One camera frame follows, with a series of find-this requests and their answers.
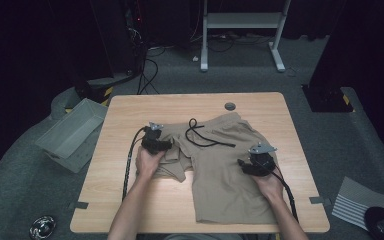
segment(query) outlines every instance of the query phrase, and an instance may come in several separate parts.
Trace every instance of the gray box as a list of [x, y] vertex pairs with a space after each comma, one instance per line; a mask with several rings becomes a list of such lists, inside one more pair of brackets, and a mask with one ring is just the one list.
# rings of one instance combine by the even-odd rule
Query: gray box
[[55, 162], [78, 173], [92, 158], [108, 108], [83, 99], [36, 141]]

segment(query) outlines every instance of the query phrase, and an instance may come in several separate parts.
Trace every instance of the white shelf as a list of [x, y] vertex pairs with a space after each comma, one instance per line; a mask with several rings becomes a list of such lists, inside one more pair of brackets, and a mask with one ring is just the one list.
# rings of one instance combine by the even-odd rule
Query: white shelf
[[277, 28], [281, 13], [208, 13], [207, 28]]
[[209, 13], [204, 0], [201, 71], [208, 71], [207, 30], [210, 28], [272, 28], [276, 29], [274, 41], [269, 43], [270, 52], [279, 72], [285, 71], [277, 46], [285, 25], [291, 0], [286, 0], [282, 12], [274, 13]]

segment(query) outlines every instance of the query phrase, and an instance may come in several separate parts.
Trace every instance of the person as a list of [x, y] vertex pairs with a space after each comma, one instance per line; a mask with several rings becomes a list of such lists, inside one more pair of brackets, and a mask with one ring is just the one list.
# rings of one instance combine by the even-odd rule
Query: person
[[[151, 155], [146, 149], [139, 147], [136, 158], [138, 175], [114, 216], [108, 240], [136, 239], [142, 216], [142, 206], [146, 199], [149, 183], [164, 154], [165, 152], [159, 152], [156, 155]], [[278, 169], [274, 170], [274, 172], [280, 175]], [[283, 199], [282, 183], [271, 174], [265, 177], [251, 177], [256, 182], [260, 192], [270, 203], [283, 238], [285, 240], [308, 239]]]

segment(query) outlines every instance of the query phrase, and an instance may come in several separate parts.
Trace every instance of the forearm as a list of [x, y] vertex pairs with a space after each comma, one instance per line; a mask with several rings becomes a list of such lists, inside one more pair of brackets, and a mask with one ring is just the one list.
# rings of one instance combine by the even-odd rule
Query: forearm
[[136, 179], [114, 217], [108, 239], [136, 239], [150, 180], [150, 177]]
[[273, 213], [279, 225], [280, 233], [285, 240], [305, 240], [308, 239], [307, 235], [302, 230], [299, 223], [295, 220], [290, 212], [286, 202], [279, 199], [269, 199]]

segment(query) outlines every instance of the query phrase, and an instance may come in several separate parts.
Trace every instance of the khaki shorts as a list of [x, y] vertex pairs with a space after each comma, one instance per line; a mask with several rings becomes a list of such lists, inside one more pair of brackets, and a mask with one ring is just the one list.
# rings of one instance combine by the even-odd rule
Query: khaki shorts
[[[156, 176], [172, 176], [182, 182], [184, 171], [193, 168], [197, 222], [276, 223], [256, 183], [237, 163], [237, 159], [249, 158], [252, 146], [268, 144], [263, 135], [237, 113], [205, 122], [197, 119], [196, 132], [186, 134], [189, 124], [164, 125], [160, 139], [172, 141], [173, 147], [161, 160]], [[270, 154], [276, 161], [274, 152]]]

